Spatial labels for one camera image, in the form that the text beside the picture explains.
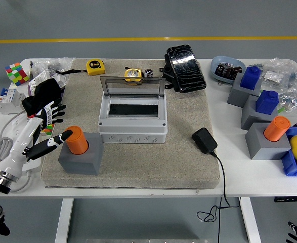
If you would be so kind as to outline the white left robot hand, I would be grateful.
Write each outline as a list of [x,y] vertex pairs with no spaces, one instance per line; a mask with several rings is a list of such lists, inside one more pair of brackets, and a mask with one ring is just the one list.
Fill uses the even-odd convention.
[[58,148],[72,135],[68,130],[53,138],[35,144],[40,131],[47,125],[61,123],[61,116],[65,114],[66,105],[60,101],[52,101],[32,117],[22,133],[13,144],[9,155],[0,161],[0,178],[8,181],[17,181],[22,175],[23,165],[29,160],[40,158]]

